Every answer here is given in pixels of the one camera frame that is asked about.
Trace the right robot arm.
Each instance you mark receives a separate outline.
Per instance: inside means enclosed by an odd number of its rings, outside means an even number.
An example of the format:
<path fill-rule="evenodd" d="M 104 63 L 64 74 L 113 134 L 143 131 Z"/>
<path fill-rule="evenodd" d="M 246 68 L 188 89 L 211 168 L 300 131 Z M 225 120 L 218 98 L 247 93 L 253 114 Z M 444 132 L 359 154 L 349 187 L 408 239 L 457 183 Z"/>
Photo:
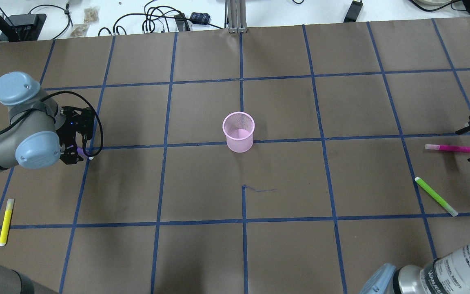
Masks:
<path fill-rule="evenodd" d="M 469 131 L 470 116 L 465 127 L 455 134 Z M 414 181 L 451 216 L 459 215 L 423 179 L 415 177 Z M 470 243 L 424 267 L 407 265 L 397 269 L 393 264 L 385 263 L 368 279 L 359 294 L 470 294 Z"/>

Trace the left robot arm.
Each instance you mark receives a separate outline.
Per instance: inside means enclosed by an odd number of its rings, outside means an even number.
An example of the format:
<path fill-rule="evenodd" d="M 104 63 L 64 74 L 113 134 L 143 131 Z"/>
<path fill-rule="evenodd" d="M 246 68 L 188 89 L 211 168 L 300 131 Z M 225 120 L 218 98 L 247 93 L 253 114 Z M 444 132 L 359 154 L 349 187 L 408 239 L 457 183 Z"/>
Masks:
<path fill-rule="evenodd" d="M 92 159 L 86 146 L 102 123 L 95 108 L 59 106 L 54 100 L 64 91 L 48 94 L 24 72 L 0 77 L 0 103 L 8 108 L 9 125 L 0 130 L 0 172 L 21 166 L 43 169 L 58 161 L 71 165 Z M 53 294 L 54 290 L 0 264 L 0 294 Z"/>

